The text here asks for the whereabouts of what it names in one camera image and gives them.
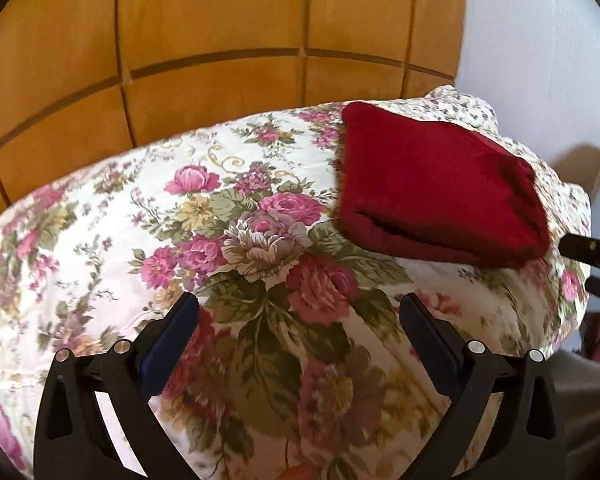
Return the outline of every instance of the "cloth fold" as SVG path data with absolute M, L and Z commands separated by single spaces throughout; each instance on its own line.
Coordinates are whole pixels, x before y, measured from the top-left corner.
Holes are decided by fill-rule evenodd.
M 363 102 L 342 111 L 340 219 L 362 248 L 403 258 L 520 268 L 549 246 L 529 164 L 457 124 Z

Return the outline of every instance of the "silver screw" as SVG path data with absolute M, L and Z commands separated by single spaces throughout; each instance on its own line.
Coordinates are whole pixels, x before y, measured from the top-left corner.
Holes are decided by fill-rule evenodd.
M 542 355 L 542 352 L 536 350 L 535 348 L 529 351 L 529 357 L 531 357 L 531 360 L 535 361 L 536 363 L 541 363 L 542 361 L 544 361 L 544 356 Z
M 486 348 L 480 341 L 474 339 L 473 341 L 469 341 L 469 350 L 474 354 L 483 354 Z
M 126 339 L 118 341 L 113 347 L 116 354 L 126 354 L 127 352 L 129 352 L 130 348 L 131 343 Z
M 69 351 L 66 348 L 59 350 L 56 354 L 56 361 L 62 363 L 69 358 Z

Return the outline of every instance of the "floral bedsheet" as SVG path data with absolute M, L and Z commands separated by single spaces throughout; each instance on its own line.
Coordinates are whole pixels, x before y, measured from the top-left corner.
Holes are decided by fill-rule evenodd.
M 344 104 L 257 114 L 104 160 L 0 216 L 0 444 L 18 469 L 32 477 L 54 353 L 133 339 L 182 290 L 200 298 L 200 324 L 150 404 L 209 479 L 398 478 L 448 406 L 400 329 L 407 292 L 495 352 L 549 355 L 576 328 L 589 269 L 561 258 L 557 241 L 589 233 L 583 190 L 499 136 L 493 109 L 451 86 L 375 104 L 477 130 L 528 160 L 552 236 L 546 256 L 485 270 L 349 242 L 337 223 Z M 460 469 L 478 458 L 497 402 Z M 123 461 L 140 470 L 103 410 Z

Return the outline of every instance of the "white wall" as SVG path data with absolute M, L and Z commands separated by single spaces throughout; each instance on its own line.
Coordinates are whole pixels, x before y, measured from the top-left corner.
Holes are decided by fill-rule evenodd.
M 600 8 L 594 0 L 467 0 L 456 87 L 490 102 L 500 133 L 532 148 L 563 179 L 588 186 L 595 178 Z

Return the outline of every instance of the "bed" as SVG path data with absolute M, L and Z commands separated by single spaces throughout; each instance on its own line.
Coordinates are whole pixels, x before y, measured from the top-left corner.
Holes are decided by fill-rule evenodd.
M 448 406 L 397 322 L 407 292 L 495 352 L 548 356 L 577 327 L 589 269 L 557 241 L 589 233 L 588 197 L 449 85 L 464 0 L 214 0 L 213 15 L 208 0 L 66 1 L 0 14 L 0 209 L 13 202 L 0 214 L 0 446 L 26 476 L 54 353 L 133 339 L 183 290 L 200 298 L 198 330 L 150 405 L 211 479 L 398 478 Z M 337 205 L 352 99 L 525 158 L 548 253 L 485 270 L 349 242 Z

